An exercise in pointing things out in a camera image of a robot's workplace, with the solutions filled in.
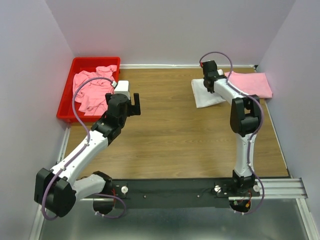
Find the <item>white t shirt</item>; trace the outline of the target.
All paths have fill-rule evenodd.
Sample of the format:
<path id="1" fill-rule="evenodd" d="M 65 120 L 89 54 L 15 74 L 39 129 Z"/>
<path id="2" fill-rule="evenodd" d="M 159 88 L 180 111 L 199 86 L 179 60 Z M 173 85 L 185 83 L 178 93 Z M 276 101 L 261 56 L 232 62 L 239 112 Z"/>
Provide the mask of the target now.
<path id="1" fill-rule="evenodd" d="M 218 105 L 226 101 L 219 94 L 208 92 L 203 81 L 202 78 L 191 80 L 191 88 L 197 109 Z"/>

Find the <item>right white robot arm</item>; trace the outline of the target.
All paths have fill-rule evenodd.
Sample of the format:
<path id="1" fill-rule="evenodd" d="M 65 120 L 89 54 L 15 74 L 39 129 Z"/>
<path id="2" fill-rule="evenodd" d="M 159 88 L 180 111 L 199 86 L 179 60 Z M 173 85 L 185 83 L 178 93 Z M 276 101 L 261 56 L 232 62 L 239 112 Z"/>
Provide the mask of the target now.
<path id="1" fill-rule="evenodd" d="M 260 99 L 257 95 L 249 95 L 233 86 L 214 60 L 201 62 L 200 66 L 207 91 L 219 94 L 231 106 L 229 123 L 236 136 L 236 163 L 232 178 L 221 188 L 240 194 L 255 185 L 254 144 L 263 116 Z"/>

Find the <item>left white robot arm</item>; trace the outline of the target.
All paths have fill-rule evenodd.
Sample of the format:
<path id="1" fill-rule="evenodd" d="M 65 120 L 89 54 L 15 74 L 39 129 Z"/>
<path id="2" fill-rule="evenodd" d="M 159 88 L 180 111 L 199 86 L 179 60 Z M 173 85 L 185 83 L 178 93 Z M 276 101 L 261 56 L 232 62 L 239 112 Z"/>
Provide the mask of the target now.
<path id="1" fill-rule="evenodd" d="M 122 132 L 126 120 L 141 114 L 140 96 L 133 100 L 125 94 L 106 94 L 107 111 L 87 131 L 84 140 L 51 169 L 41 168 L 35 177 L 34 201 L 41 206 L 45 219 L 66 216 L 77 200 L 100 194 L 108 184 L 101 173 L 78 180 L 84 168 Z"/>

